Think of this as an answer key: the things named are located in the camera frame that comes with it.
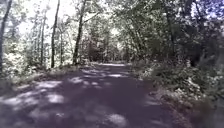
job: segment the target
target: forest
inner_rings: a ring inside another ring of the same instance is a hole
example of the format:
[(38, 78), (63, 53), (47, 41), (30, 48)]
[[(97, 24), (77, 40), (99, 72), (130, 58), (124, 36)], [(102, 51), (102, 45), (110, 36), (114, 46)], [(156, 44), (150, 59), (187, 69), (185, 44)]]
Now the forest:
[(1, 0), (0, 23), (1, 79), (130, 63), (164, 99), (224, 114), (223, 0)]

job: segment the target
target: road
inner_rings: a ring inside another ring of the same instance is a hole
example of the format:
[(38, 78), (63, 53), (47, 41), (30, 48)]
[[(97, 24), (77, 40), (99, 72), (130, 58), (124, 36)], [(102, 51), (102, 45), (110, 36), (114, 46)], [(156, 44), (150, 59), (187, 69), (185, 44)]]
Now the road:
[(1, 128), (184, 128), (128, 67), (101, 64), (0, 97)]

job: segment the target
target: tree branch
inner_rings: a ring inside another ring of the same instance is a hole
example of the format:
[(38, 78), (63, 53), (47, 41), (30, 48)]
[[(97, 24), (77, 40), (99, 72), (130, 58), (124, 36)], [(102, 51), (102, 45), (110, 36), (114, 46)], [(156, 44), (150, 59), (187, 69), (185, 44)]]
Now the tree branch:
[(88, 22), (89, 20), (93, 19), (94, 17), (96, 17), (96, 16), (99, 15), (100, 13), (101, 13), (101, 12), (98, 12), (98, 13), (96, 13), (94, 16), (92, 16), (91, 18), (85, 20), (85, 21), (83, 22), (83, 24), (86, 23), (86, 22)]

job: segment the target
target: paved path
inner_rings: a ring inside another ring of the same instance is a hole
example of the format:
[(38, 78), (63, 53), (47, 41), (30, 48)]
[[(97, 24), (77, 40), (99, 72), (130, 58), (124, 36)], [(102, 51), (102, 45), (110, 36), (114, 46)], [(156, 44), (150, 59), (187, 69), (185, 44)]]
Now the paved path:
[(0, 97), (1, 128), (182, 128), (123, 65), (97, 65)]

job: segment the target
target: tree trunk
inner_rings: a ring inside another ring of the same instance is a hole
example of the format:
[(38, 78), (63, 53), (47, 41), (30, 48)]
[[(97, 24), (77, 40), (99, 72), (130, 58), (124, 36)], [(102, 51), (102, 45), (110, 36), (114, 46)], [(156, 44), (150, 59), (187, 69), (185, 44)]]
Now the tree trunk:
[(44, 60), (44, 27), (46, 24), (46, 13), (43, 21), (43, 26), (42, 26), (42, 34), (41, 34), (41, 53), (40, 53), (40, 65), (43, 67), (43, 60)]
[(164, 3), (164, 1), (162, 3), (162, 7), (164, 8), (164, 11), (166, 13), (167, 27), (168, 27), (168, 32), (169, 32), (169, 40), (171, 42), (171, 49), (172, 49), (171, 58), (172, 58), (173, 62), (175, 62), (175, 42), (174, 42), (174, 35), (173, 35), (171, 20), (170, 20), (171, 16), (170, 16), (170, 13), (168, 12), (168, 8), (166, 6), (166, 3)]
[(77, 36), (77, 39), (76, 39), (75, 51), (74, 51), (74, 54), (73, 54), (73, 64), (77, 64), (77, 58), (78, 58), (78, 52), (79, 52), (79, 43), (80, 43), (80, 40), (81, 40), (81, 37), (82, 37), (83, 16), (84, 16), (84, 13), (85, 13), (86, 1), (87, 0), (83, 1), (83, 5), (82, 5), (82, 8), (81, 8), (81, 14), (80, 14), (80, 18), (79, 18), (78, 36)]
[(5, 15), (2, 19), (2, 24), (1, 24), (1, 29), (0, 29), (0, 75), (2, 74), (2, 70), (3, 70), (3, 67), (2, 67), (2, 65), (3, 65), (3, 43), (4, 43), (3, 36), (4, 36), (4, 30), (5, 30), (5, 23), (8, 19), (11, 6), (12, 6), (12, 0), (9, 0)]
[(53, 26), (53, 33), (52, 33), (52, 37), (51, 37), (51, 68), (54, 68), (54, 66), (55, 66), (55, 63), (54, 63), (54, 56), (55, 56), (54, 35), (55, 35), (56, 27), (57, 27), (59, 7), (60, 7), (60, 0), (58, 0), (57, 10), (56, 10), (56, 14), (55, 14), (55, 21), (54, 21), (54, 26)]
[(60, 65), (63, 66), (63, 53), (64, 53), (64, 45), (63, 45), (63, 36), (62, 36), (62, 33), (61, 33), (61, 49), (60, 49)]

